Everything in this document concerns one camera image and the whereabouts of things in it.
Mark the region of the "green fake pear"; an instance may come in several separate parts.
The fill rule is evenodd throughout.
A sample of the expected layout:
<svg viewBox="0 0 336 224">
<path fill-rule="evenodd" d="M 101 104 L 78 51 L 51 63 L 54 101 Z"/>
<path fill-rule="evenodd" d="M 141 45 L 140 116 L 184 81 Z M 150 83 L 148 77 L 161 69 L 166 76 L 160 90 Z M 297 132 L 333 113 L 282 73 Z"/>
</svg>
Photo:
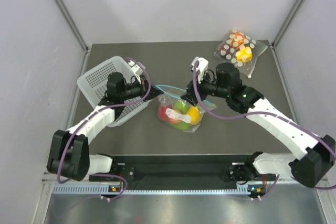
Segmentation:
<svg viewBox="0 0 336 224">
<path fill-rule="evenodd" d="M 184 100 L 177 100 L 173 103 L 173 109 L 179 111 L 182 114 L 186 114 L 189 110 L 189 104 Z"/>
</svg>

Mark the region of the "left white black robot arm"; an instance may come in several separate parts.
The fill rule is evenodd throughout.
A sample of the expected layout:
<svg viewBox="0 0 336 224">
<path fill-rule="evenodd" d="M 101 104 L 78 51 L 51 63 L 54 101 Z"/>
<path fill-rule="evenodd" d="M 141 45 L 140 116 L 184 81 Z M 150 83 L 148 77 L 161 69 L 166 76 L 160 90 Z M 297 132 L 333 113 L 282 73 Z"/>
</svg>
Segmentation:
<svg viewBox="0 0 336 224">
<path fill-rule="evenodd" d="M 132 76 L 127 82 L 120 72 L 110 74 L 105 94 L 94 110 L 77 125 L 53 134 L 47 170 L 57 176 L 59 183 L 63 182 L 61 177 L 81 181 L 94 174 L 102 174 L 107 180 L 116 179 L 119 168 L 113 164 L 113 158 L 91 155 L 89 144 L 121 116 L 126 106 L 150 101 L 162 93 L 146 76 Z"/>
</svg>

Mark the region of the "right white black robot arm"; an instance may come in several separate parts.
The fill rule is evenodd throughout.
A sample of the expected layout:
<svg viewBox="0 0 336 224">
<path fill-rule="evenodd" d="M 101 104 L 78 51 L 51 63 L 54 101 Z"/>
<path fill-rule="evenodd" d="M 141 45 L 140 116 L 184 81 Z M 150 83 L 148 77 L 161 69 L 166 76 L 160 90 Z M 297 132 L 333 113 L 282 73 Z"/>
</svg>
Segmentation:
<svg viewBox="0 0 336 224">
<path fill-rule="evenodd" d="M 181 98 L 191 105 L 204 106 L 207 96 L 224 99 L 236 116 L 215 115 L 221 120 L 246 118 L 279 140 L 290 154 L 255 152 L 246 162 L 245 174 L 252 180 L 262 175 L 290 176 L 308 188 L 318 183 L 335 165 L 335 139 L 306 130 L 276 109 L 256 89 L 244 85 L 232 63 L 220 63 L 213 76 L 208 61 L 196 57 L 190 66 L 193 79 Z"/>
</svg>

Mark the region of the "yellow fake lemon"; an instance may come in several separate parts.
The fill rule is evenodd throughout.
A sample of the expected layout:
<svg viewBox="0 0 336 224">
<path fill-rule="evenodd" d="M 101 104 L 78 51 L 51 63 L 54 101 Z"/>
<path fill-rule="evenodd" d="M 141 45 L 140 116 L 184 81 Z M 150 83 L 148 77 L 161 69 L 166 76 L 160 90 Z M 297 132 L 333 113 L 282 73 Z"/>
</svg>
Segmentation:
<svg viewBox="0 0 336 224">
<path fill-rule="evenodd" d="M 196 106 L 190 106 L 186 115 L 189 115 L 191 117 L 191 125 L 199 124 L 200 120 L 202 119 L 202 115 Z"/>
</svg>

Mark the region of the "clear blue zip top bag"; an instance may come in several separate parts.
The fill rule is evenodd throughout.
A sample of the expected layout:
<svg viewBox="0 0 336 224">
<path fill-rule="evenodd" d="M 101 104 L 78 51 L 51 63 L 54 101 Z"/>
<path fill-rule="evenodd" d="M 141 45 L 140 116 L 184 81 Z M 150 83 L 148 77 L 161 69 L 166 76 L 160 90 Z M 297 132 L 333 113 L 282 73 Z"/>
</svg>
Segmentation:
<svg viewBox="0 0 336 224">
<path fill-rule="evenodd" d="M 186 92 L 184 89 L 165 84 L 157 84 L 155 87 L 162 91 L 157 97 L 160 103 L 158 118 L 179 131 L 194 133 L 206 112 L 204 108 L 181 99 L 181 95 Z"/>
</svg>

